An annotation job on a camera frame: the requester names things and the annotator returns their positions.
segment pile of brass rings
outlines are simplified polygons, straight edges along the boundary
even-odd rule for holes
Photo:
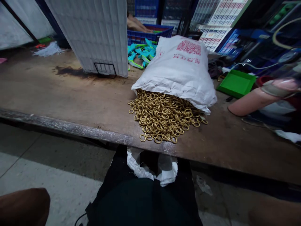
[[[204,114],[189,101],[173,95],[137,90],[137,98],[128,102],[130,114],[139,122],[144,134],[142,142],[154,140],[177,143],[177,138],[189,130],[189,126],[208,124]]]

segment green plastic tray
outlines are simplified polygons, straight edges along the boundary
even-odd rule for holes
[[[231,70],[216,90],[239,99],[251,91],[255,80],[256,76]]]

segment white plastic bag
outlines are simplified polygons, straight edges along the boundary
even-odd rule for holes
[[[149,178],[151,180],[157,179],[160,181],[161,187],[175,182],[178,174],[177,158],[168,155],[160,154],[158,158],[158,173],[156,176],[146,165],[140,166],[140,154],[143,150],[138,148],[127,148],[128,157],[127,164],[134,171],[138,178]]]
[[[156,56],[132,90],[170,94],[188,100],[209,115],[217,98],[208,73],[208,50],[200,41],[176,35],[160,37]]]

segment debris on floor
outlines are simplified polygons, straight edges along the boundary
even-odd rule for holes
[[[213,195],[210,186],[206,184],[206,181],[203,178],[201,178],[199,175],[197,175],[197,184],[199,188],[202,190],[202,192],[205,192],[210,196]]]
[[[48,56],[52,56],[54,54],[61,54],[63,53],[65,50],[62,50],[56,41],[52,42],[49,44],[49,46],[47,46],[46,48],[42,48],[36,52],[33,52],[33,56],[37,55],[40,57],[48,57]]]

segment pink object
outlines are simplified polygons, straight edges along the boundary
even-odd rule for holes
[[[6,58],[0,58],[0,64],[2,64],[3,62],[7,61]]]
[[[272,80],[229,105],[228,110],[234,115],[245,116],[296,91],[298,84],[293,78]]]

